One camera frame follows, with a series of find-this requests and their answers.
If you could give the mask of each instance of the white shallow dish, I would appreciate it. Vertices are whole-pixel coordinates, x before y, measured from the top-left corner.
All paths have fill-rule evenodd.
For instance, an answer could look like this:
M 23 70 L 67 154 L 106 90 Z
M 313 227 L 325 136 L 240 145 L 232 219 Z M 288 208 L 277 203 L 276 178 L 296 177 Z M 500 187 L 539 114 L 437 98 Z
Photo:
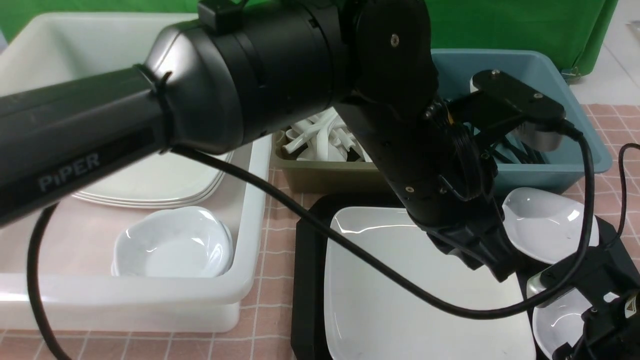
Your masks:
M 232 152 L 215 158 L 230 161 Z M 207 193 L 222 173 L 183 156 L 154 154 L 79 192 L 107 202 L 178 202 Z
M 458 306 L 493 309 L 522 301 L 515 275 L 499 283 L 435 248 L 404 209 L 346 208 L 332 228 L 423 289 Z M 334 360 L 533 360 L 526 314 L 478 321 L 443 313 L 329 240 L 324 324 Z
M 584 205 L 534 188 L 513 190 L 502 204 L 504 228 L 513 246 L 546 264 L 555 264 L 578 249 Z M 589 246 L 598 246 L 600 232 L 593 217 Z
M 540 350 L 549 358 L 557 348 L 574 346 L 582 336 L 582 314 L 591 307 L 589 301 L 574 289 L 551 305 L 533 310 L 533 334 Z
M 157 211 L 123 231 L 113 253 L 117 276 L 216 277 L 231 265 L 233 239 L 209 210 Z

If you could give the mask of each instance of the blue plastic bin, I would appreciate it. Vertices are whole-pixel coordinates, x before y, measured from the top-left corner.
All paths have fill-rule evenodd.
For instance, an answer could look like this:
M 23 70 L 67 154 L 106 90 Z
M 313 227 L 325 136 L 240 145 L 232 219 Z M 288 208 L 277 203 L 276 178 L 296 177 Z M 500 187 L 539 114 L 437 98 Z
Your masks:
M 612 159 L 602 140 L 593 129 L 569 86 L 545 55 L 533 51 L 500 51 L 474 49 L 435 49 L 433 60 L 440 72 L 440 95 L 457 99 L 469 94 L 469 81 L 479 71 L 499 69 L 535 88 L 562 104 L 566 118 L 584 133 L 597 174 L 611 168 Z M 523 186 L 563 193 L 584 177 L 580 147 L 569 138 L 552 152 L 544 152 L 547 164 L 498 164 L 496 194 L 507 195 Z

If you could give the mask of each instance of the stacked plates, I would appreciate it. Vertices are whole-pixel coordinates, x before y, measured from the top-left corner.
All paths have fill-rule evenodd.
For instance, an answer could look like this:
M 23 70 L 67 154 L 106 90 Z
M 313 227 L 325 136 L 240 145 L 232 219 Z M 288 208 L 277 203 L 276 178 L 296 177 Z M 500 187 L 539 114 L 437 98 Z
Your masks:
M 229 162 L 233 152 L 213 156 Z M 151 155 L 74 197 L 111 206 L 171 209 L 197 204 L 213 194 L 224 173 L 182 156 Z

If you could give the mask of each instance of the white plastic bin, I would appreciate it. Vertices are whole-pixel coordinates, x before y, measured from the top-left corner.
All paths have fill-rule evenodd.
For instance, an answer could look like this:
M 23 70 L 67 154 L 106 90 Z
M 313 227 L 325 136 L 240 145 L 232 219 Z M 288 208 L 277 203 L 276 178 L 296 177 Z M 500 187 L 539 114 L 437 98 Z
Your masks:
M 166 25 L 195 14 L 52 13 L 33 20 L 0 55 L 0 95 L 143 62 Z M 232 163 L 267 179 L 271 137 L 236 151 Z M 231 269 L 216 278 L 112 277 L 118 234 L 151 210 L 63 200 L 45 233 L 40 282 L 54 329 L 224 332 L 239 319 L 259 253 L 265 195 L 225 176 L 200 203 L 235 239 Z M 37 214 L 0 229 L 0 329 L 35 329 L 24 269 Z

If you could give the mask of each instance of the black tray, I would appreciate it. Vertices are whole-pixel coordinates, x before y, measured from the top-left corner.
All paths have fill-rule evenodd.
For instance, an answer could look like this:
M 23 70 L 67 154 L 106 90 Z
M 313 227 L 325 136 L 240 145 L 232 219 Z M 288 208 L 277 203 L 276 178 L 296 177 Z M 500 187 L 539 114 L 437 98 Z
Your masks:
M 338 211 L 350 206 L 402 207 L 398 199 L 390 194 L 338 194 L 327 195 L 318 200 L 310 211 L 330 225 Z M 636 283 L 640 284 L 640 274 L 634 262 L 620 239 L 615 238 L 616 229 L 600 218 L 597 220 L 600 241 L 614 242 L 610 250 L 612 257 L 616 259 L 621 270 L 630 274 Z M 291 348 L 298 360 L 332 360 L 324 329 L 323 289 L 326 242 L 327 239 L 318 234 L 311 225 L 302 220 L 298 222 L 291 319 Z M 529 262 L 526 271 L 517 274 L 523 294 L 528 278 L 548 266 L 532 259 Z M 528 314 L 531 321 L 533 311 L 529 311 Z M 547 360 L 537 344 L 536 360 Z

